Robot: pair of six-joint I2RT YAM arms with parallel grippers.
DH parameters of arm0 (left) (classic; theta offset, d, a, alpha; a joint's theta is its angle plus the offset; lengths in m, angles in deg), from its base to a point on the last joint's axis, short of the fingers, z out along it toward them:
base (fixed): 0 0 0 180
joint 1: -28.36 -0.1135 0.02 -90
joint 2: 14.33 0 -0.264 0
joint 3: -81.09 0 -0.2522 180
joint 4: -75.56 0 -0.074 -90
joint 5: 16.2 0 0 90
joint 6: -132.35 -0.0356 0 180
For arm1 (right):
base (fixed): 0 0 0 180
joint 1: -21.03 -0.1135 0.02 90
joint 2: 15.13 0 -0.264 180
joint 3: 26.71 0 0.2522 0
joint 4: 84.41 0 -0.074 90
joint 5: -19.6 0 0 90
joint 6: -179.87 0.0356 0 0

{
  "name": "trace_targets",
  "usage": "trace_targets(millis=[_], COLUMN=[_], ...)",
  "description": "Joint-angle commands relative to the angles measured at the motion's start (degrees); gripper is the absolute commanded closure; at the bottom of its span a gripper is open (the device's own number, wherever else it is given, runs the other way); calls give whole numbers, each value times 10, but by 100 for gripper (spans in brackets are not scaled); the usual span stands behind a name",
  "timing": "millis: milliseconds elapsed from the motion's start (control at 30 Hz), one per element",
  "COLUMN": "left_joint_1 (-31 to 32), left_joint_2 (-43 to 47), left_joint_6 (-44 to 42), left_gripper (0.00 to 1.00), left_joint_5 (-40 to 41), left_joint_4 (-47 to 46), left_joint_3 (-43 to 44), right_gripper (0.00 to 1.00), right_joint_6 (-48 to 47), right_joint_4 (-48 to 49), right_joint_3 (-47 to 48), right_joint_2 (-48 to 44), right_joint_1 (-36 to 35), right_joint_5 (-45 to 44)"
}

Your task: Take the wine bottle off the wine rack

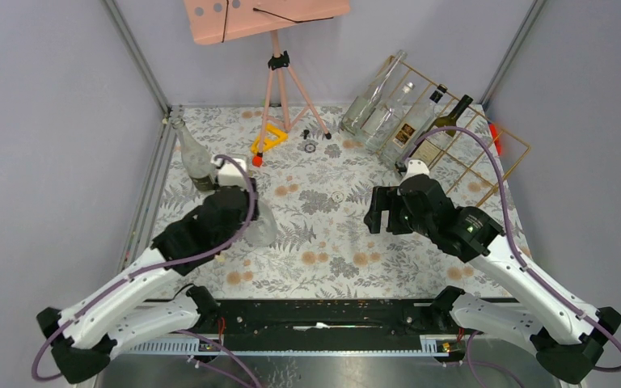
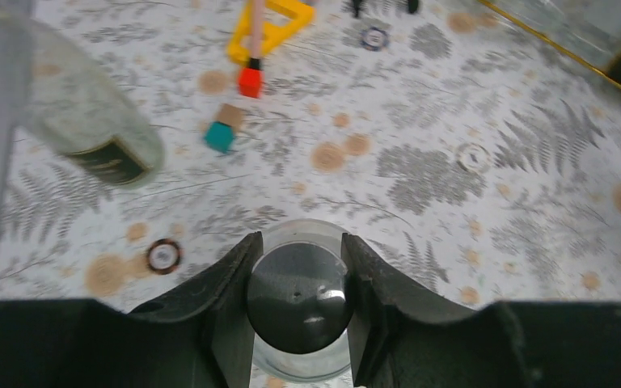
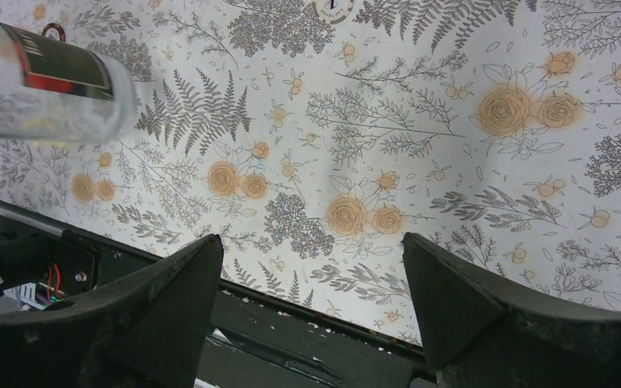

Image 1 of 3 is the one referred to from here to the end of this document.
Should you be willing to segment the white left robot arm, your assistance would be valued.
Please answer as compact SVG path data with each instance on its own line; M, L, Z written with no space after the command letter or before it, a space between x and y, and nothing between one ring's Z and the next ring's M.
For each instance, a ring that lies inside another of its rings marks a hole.
M137 260L101 289L59 310L43 309L36 320L48 349L69 384L103 371L131 347L195 327L211 331L219 308L204 286L192 286L164 307L135 309L154 291L186 277L240 239L258 216L256 182L220 186L195 209L155 236Z

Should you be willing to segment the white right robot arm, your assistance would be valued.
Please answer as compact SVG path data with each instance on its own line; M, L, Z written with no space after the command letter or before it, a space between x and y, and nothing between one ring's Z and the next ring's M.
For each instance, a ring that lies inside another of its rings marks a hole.
M456 206L426 174L400 185L373 188L364 223L388 233L425 236L440 251L490 276L520 302L525 312L486 302L458 287L445 287L434 299L436 329L482 331L534 356L551 375L578 384L592 371L621 324L612 307L596 308L558 285L544 270L513 249L503 227L482 209Z

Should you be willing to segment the short clear glass bottle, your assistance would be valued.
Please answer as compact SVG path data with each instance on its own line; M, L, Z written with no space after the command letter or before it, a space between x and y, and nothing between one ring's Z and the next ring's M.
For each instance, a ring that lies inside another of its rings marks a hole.
M244 232L245 241L252 246L268 247L277 238L277 221L273 211L264 200L258 200L258 217Z

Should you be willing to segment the frosted champagne bottle dark label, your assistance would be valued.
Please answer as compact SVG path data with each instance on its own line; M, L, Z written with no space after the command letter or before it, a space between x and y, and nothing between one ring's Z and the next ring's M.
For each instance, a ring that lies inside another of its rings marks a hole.
M199 192L215 190L215 166L211 162L209 150L189 132L181 116L171 119L180 142L181 160L188 177Z

